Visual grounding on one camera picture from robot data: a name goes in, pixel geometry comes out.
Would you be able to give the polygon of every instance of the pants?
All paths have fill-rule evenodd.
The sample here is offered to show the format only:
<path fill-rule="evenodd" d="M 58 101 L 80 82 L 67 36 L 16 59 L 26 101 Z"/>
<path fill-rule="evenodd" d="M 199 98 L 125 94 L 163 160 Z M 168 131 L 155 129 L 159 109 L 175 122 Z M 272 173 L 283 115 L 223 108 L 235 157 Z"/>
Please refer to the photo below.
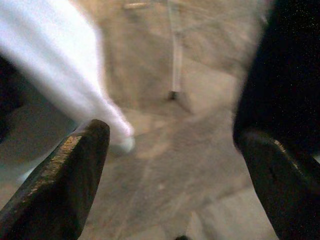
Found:
<path fill-rule="evenodd" d="M 77 123 L 99 119 L 110 141 L 133 135 L 120 109 L 103 93 L 101 34 L 67 0 L 1 0 L 0 54 L 28 76 Z"/>

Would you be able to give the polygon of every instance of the concrete floor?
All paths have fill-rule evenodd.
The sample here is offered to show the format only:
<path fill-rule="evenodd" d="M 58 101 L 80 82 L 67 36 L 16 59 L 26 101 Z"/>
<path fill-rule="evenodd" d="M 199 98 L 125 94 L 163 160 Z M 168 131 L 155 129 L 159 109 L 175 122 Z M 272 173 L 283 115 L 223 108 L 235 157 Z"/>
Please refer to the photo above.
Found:
<path fill-rule="evenodd" d="M 107 156 L 80 239 L 277 239 L 232 140 L 234 109 L 262 32 L 256 1 L 181 6 L 186 26 L 225 16 L 183 35 L 182 105 L 168 100 L 166 4 L 124 10 L 128 0 L 80 2 L 101 26 L 108 92 L 136 138 L 131 155 Z M 15 190 L 2 183 L 0 207 Z"/>

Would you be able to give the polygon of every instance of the shoe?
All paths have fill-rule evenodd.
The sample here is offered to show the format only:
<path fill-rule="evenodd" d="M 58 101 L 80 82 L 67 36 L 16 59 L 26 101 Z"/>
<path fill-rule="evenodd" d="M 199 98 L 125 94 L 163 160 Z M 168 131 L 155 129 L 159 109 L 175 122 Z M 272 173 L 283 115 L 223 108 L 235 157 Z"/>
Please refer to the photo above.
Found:
<path fill-rule="evenodd" d="M 120 144 L 111 144 L 109 150 L 115 157 L 121 157 L 131 153 L 135 149 L 135 145 L 135 138 L 130 136 Z"/>

